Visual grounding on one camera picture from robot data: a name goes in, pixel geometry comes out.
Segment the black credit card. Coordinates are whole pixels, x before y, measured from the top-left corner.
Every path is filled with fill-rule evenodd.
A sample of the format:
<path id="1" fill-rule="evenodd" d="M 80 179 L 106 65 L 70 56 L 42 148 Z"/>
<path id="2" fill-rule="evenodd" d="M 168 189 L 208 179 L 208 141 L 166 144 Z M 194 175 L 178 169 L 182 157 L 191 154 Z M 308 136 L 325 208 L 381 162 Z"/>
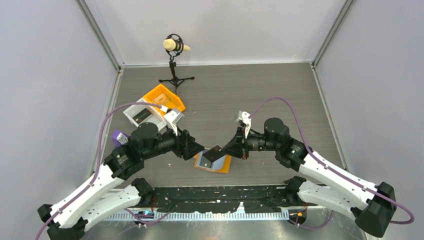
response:
<path id="1" fill-rule="evenodd" d="M 224 155 L 225 153 L 223 152 L 223 149 L 219 145 L 216 145 L 203 153 L 203 157 L 206 158 L 211 163 L 222 158 Z"/>
<path id="2" fill-rule="evenodd" d="M 207 158 L 202 157 L 201 160 L 199 161 L 199 166 L 202 168 L 211 168 L 212 167 L 212 162 L 209 161 Z"/>

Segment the orange leather card holder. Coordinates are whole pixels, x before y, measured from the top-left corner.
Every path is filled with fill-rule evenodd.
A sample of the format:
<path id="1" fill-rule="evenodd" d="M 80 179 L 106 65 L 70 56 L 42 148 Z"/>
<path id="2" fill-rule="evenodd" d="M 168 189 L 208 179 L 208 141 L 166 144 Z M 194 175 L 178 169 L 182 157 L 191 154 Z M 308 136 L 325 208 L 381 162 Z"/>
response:
<path id="1" fill-rule="evenodd" d="M 205 170 L 205 171 L 209 171 L 209 172 L 215 172 L 215 173 L 222 173 L 222 174 L 228 174 L 229 173 L 230 164 L 231 164 L 231 160 L 232 160 L 231 156 L 225 155 L 225 156 L 219 158 L 218 160 L 216 160 L 215 162 L 213 162 L 211 168 L 205 168 L 205 167 L 199 166 L 199 162 L 200 162 L 201 158 L 205 158 L 205 157 L 203 157 L 204 152 L 206 152 L 206 150 L 199 152 L 194 157 L 194 167 L 195 168 Z"/>

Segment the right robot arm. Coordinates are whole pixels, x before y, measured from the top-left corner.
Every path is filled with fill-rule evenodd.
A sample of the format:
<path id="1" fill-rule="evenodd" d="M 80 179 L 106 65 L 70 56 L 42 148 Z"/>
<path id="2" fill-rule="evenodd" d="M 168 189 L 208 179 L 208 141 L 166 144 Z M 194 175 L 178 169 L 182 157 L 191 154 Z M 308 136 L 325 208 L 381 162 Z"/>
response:
<path id="1" fill-rule="evenodd" d="M 277 117 L 264 122 L 264 132 L 246 131 L 239 123 L 234 137 L 223 152 L 234 158 L 247 159 L 251 151 L 271 151 L 284 167 L 325 184 L 321 188 L 302 177 L 286 181 L 285 198 L 291 205 L 301 202 L 326 207 L 352 219 L 364 232 L 382 238 L 397 210 L 394 188 L 375 184 L 339 168 L 301 141 L 291 137 L 290 129 Z"/>

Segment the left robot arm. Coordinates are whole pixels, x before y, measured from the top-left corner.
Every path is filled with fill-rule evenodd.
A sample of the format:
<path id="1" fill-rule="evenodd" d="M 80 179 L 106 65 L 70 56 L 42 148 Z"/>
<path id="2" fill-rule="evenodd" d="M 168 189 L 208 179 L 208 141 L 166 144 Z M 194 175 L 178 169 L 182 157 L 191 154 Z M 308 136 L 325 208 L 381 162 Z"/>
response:
<path id="1" fill-rule="evenodd" d="M 127 143 L 116 147 L 98 170 L 73 193 L 56 204 L 43 204 L 37 212 L 48 227 L 52 240 L 80 240 L 93 226 L 112 213 L 153 202 L 153 190 L 143 178 L 137 178 L 122 191 L 102 196 L 122 184 L 144 168 L 144 161 L 173 152 L 178 158 L 189 160 L 202 152 L 187 130 L 167 129 L 160 133 L 150 122 L 141 124 L 128 138 Z"/>

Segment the card in orange bin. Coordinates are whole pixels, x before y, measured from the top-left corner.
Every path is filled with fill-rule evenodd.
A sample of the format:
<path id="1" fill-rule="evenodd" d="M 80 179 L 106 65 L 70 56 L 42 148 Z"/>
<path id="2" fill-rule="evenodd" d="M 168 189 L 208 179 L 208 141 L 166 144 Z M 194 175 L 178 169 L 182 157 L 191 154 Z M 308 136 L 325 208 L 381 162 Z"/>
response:
<path id="1" fill-rule="evenodd" d="M 161 93 L 155 99 L 152 100 L 152 103 L 156 105 L 165 106 L 169 101 L 170 101 L 170 98 L 165 93 Z"/>

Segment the black card in white bin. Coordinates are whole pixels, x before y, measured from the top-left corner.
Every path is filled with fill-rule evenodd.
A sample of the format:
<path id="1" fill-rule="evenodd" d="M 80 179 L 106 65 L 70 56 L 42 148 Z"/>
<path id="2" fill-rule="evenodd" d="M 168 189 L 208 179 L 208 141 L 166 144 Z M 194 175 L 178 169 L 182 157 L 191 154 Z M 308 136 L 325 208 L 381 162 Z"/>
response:
<path id="1" fill-rule="evenodd" d="M 152 115 L 152 113 L 147 109 L 144 108 L 139 113 L 137 113 L 133 119 L 137 123 L 142 123 L 145 119 L 149 118 Z"/>

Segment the orange plastic bin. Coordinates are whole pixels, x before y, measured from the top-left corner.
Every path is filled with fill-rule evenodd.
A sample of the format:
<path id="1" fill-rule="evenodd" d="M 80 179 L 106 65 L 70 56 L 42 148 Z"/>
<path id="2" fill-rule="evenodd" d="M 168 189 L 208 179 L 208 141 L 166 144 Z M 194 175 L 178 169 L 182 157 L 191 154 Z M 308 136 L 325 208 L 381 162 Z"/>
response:
<path id="1" fill-rule="evenodd" d="M 148 103 L 162 105 L 170 109 L 178 109 L 180 112 L 186 109 L 183 101 L 162 83 L 158 84 L 142 98 Z"/>

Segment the white plastic bin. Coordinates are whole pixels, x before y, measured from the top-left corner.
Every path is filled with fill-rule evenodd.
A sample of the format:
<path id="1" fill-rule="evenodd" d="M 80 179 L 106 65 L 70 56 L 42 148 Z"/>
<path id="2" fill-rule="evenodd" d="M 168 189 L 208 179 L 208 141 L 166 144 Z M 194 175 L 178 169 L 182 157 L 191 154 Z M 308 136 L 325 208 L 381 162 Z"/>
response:
<path id="1" fill-rule="evenodd" d="M 163 111 L 144 104 L 133 104 L 123 111 L 123 114 L 134 126 L 139 127 L 142 123 L 153 123 L 159 131 L 166 127 L 162 113 Z"/>

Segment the purple plastic bin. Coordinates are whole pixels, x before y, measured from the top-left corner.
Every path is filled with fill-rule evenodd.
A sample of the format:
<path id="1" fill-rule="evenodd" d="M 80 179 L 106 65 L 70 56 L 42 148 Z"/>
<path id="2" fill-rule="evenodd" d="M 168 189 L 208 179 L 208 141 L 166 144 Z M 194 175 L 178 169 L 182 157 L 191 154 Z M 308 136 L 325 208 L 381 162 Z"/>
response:
<path id="1" fill-rule="evenodd" d="M 120 130 L 116 130 L 112 133 L 111 140 L 115 148 L 120 147 L 128 142 L 128 135 Z"/>

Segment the black microphone tripod stand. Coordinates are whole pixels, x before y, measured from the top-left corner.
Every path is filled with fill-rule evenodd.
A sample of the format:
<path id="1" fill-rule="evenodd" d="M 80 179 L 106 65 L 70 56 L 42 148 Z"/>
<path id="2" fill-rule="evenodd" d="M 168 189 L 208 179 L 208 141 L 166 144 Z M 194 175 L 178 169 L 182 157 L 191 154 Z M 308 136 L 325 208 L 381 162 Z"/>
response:
<path id="1" fill-rule="evenodd" d="M 166 39 L 173 39 L 176 41 L 181 41 L 184 43 L 184 40 L 182 39 L 182 37 L 176 33 L 171 33 L 169 34 Z M 165 49 L 165 52 L 167 53 L 167 55 L 169 56 L 169 61 L 168 61 L 168 66 L 170 68 L 170 72 L 171 72 L 171 79 L 159 79 L 158 82 L 159 83 L 171 83 L 174 86 L 174 93 L 177 94 L 177 89 L 180 87 L 180 85 L 182 83 L 184 83 L 187 80 L 194 80 L 195 77 L 191 76 L 191 77 L 185 77 L 185 78 L 179 78 L 177 77 L 176 74 L 176 67 L 177 67 L 177 63 L 175 62 L 175 58 L 180 56 L 184 51 L 181 52 L 177 52 L 177 51 L 167 51 Z"/>

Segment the beige microphone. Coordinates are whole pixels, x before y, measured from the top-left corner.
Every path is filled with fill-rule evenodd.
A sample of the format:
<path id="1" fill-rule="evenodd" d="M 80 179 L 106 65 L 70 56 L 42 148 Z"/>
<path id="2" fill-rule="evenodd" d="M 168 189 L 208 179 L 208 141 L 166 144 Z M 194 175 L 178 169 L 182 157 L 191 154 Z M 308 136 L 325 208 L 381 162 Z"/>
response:
<path id="1" fill-rule="evenodd" d="M 191 47 L 185 45 L 182 41 L 177 41 L 171 38 L 163 41 L 163 47 L 169 52 L 189 52 L 191 50 Z"/>

